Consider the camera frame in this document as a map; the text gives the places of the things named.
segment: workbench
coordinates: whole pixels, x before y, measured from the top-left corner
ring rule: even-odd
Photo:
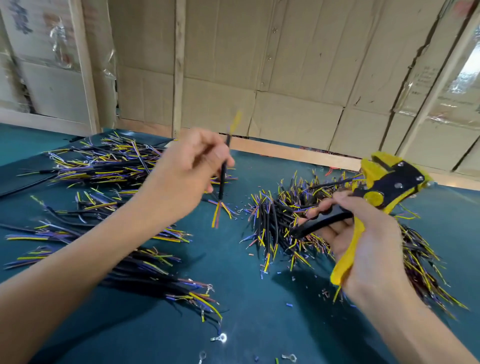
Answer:
[[[98,143],[101,136],[94,136],[93,142]],[[141,133],[136,133],[135,138],[143,143],[162,140]],[[289,181],[295,171],[307,179],[312,176],[312,169],[319,176],[328,171],[328,167],[251,153],[233,151],[232,155],[236,169],[230,172],[239,179],[226,185],[224,201],[239,209],[249,202],[250,193],[258,191],[259,186],[273,193],[277,183],[281,179]],[[45,155],[0,166],[0,193],[40,178],[16,177],[22,169],[51,166]],[[339,174],[336,170],[329,178]],[[30,195],[55,209],[66,209],[74,206],[76,191],[74,187],[66,189],[63,183],[44,183],[8,196],[0,200],[0,222],[38,226],[37,222],[47,215]],[[435,185],[417,198],[408,199],[405,206],[421,216],[408,225],[417,229],[446,262],[448,269],[444,276],[451,285],[448,291],[471,310],[450,307],[458,320],[447,319],[445,315],[441,319],[480,358],[480,244],[476,236],[480,194]],[[331,261],[321,257],[314,261],[314,271],[295,267],[290,272],[287,258],[277,255],[270,274],[261,279],[262,262],[257,252],[253,247],[245,250],[248,243],[239,243],[252,234],[247,216],[241,213],[237,220],[230,220],[223,212],[219,229],[212,229],[214,210],[213,204],[201,202],[178,222],[180,230],[193,234],[190,244],[159,241],[146,244],[181,257],[183,263],[175,266],[179,276],[213,284],[213,297],[221,304],[221,310],[227,310],[222,323],[222,332],[228,336],[226,343],[210,342],[210,338],[217,336],[217,329],[208,322],[202,323],[199,315],[188,307],[97,287],[32,362],[196,364],[200,351],[207,354],[203,364],[254,363],[256,356],[259,363],[274,363],[281,354],[291,353],[300,364],[395,362],[357,308],[346,300],[333,304],[319,296],[322,289],[331,292],[331,297],[335,292],[328,280]],[[39,245],[32,241],[7,241],[3,237],[8,233],[0,229],[2,263],[11,262]],[[0,280],[18,272],[19,269],[2,270]]]

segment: hand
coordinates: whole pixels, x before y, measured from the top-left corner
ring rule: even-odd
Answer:
[[[171,225],[199,204],[204,191],[213,191],[210,179],[225,161],[229,167],[235,164],[221,135],[191,129],[164,152],[132,203],[156,216],[159,228]]]
[[[313,218],[332,204],[339,204],[353,212],[365,225],[357,243],[352,269],[342,282],[345,293],[357,305],[369,296],[389,294],[391,290],[412,289],[403,266],[402,236],[397,221],[370,205],[365,199],[349,196],[350,191],[335,192],[333,198],[320,202],[307,211]],[[316,233],[330,244],[338,261],[350,245],[353,219],[338,221]]]

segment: teal mat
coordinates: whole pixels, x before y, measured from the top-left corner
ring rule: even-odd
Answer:
[[[238,181],[226,187],[225,201],[244,207],[250,193],[276,191],[277,182],[289,180],[297,170],[309,178],[314,166],[307,163],[233,152]],[[38,177],[15,177],[21,168],[51,165],[44,156],[35,156],[0,167],[0,192],[28,184]],[[63,185],[38,186],[0,201],[0,221],[35,226],[45,218],[34,194],[54,208],[73,206],[75,189]],[[447,262],[445,278],[456,298],[471,311],[452,307],[458,321],[448,319],[453,332],[480,358],[480,291],[476,243],[476,221],[480,218],[480,196],[476,192],[434,186],[408,199],[406,207],[422,219],[409,224],[417,229]],[[238,242],[251,234],[246,216],[229,220],[221,215],[220,228],[211,229],[215,206],[202,202],[178,223],[192,233],[189,245],[148,242],[183,258],[178,267],[182,277],[212,283],[214,298],[223,314],[225,344],[210,342],[216,329],[201,323],[200,317],[184,307],[103,287],[59,328],[33,363],[197,363],[198,353],[206,351],[204,363],[274,363],[281,354],[294,353],[299,363],[393,363],[388,349],[363,315],[346,302],[332,304],[318,297],[323,288],[331,294],[328,282],[330,262],[316,262],[315,272],[295,268],[277,256],[271,274],[260,278],[260,261],[248,256],[246,244]],[[0,237],[9,232],[0,230]],[[35,242],[2,241],[3,262],[38,246]],[[1,271],[5,280],[15,271]]]

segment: wire stripper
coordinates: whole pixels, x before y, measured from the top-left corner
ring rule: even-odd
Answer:
[[[432,181],[427,173],[405,162],[402,158],[385,152],[373,153],[372,160],[362,159],[361,172],[365,182],[360,183],[354,180],[351,185],[352,195],[366,199],[386,214],[390,214],[398,203],[428,186]],[[333,205],[329,210],[323,211],[317,217],[291,231],[294,238],[300,239],[333,222],[350,217],[353,217],[355,222],[352,242],[336,263],[330,276],[330,281],[337,286],[341,284],[344,274],[353,265],[357,242],[365,230],[360,219],[353,216],[351,211],[339,205]]]

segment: forearm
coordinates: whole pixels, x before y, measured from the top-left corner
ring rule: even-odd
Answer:
[[[94,229],[0,285],[0,356],[26,363],[112,268],[155,235],[129,224],[140,205],[119,209]]]
[[[359,308],[400,363],[478,363],[410,286],[373,293]]]

